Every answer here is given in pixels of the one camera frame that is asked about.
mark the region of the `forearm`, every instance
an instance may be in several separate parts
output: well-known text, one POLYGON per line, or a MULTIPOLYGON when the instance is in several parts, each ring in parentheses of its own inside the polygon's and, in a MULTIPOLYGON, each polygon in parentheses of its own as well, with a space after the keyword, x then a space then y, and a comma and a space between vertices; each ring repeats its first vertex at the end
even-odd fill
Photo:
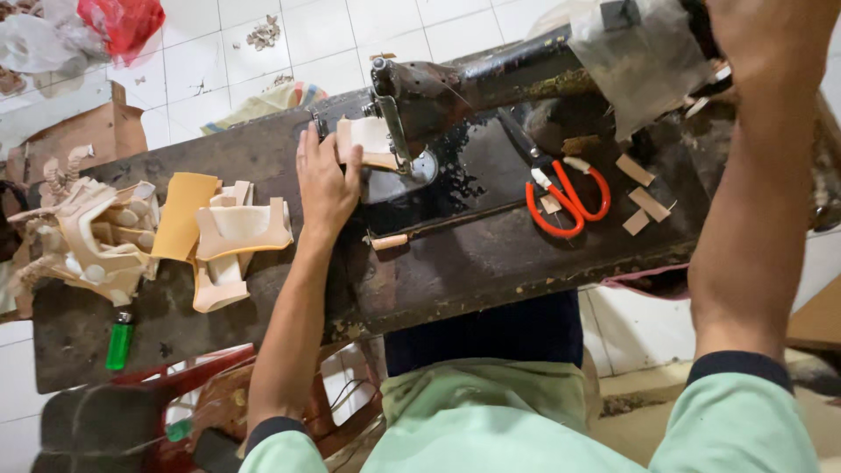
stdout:
POLYGON ((331 249, 304 227, 251 375, 249 432, 270 417, 303 416, 324 331, 331 249))
POLYGON ((808 226, 815 91, 796 81, 741 92, 727 167, 690 266, 696 356, 780 359, 808 226))

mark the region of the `yellow leather piece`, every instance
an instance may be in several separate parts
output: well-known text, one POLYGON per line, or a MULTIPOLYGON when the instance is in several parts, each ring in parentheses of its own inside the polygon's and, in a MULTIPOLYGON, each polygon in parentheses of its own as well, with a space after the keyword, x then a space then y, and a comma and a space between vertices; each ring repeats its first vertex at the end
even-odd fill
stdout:
POLYGON ((167 187, 167 207, 155 235, 152 256, 187 261, 198 240, 196 210, 210 206, 216 176, 175 173, 167 187))

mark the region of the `shirt sleeve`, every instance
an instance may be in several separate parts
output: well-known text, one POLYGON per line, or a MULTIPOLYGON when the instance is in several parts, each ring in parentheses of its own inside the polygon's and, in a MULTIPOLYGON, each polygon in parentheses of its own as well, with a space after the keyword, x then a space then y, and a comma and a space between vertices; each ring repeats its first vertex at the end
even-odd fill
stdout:
POLYGON ((240 473, 327 473, 312 439, 287 430, 262 440, 246 456, 240 473))
POLYGON ((785 368, 756 353, 711 355, 693 366, 649 469, 817 473, 817 454, 785 368))

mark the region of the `man's right hand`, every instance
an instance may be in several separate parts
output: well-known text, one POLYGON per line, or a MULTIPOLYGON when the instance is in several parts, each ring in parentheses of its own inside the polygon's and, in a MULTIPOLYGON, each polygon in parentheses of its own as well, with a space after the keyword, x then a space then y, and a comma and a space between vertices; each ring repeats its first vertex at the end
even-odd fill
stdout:
POLYGON ((817 90, 839 0, 707 0, 713 33, 739 92, 799 84, 817 90))

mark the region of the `cable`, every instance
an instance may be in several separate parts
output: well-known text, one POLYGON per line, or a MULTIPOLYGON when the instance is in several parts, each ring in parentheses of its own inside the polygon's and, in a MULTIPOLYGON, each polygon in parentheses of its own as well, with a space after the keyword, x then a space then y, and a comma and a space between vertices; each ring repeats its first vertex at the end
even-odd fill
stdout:
POLYGON ((352 383, 352 382, 354 382, 354 381, 358 381, 358 382, 359 382, 359 385, 357 385, 356 387, 354 387, 354 388, 353 388, 353 390, 354 390, 354 391, 356 390, 356 388, 357 388, 357 387, 359 387, 360 385, 362 385, 362 383, 368 383, 368 384, 370 384, 370 385, 373 385, 373 384, 371 383, 371 381, 369 381, 369 380, 354 379, 354 380, 350 380, 350 381, 348 381, 348 382, 345 384, 345 387, 341 388, 341 391, 339 391, 338 396, 336 396, 336 400, 335 400, 335 401, 333 401, 333 402, 330 404, 330 409, 331 409, 331 410, 333 409, 333 406, 335 406, 335 405, 336 405, 336 403, 337 403, 337 402, 341 399, 341 395, 342 395, 342 394, 344 394, 344 392, 345 392, 345 390, 347 389, 347 387, 348 387, 348 386, 350 386, 350 385, 351 385, 351 383, 352 383))

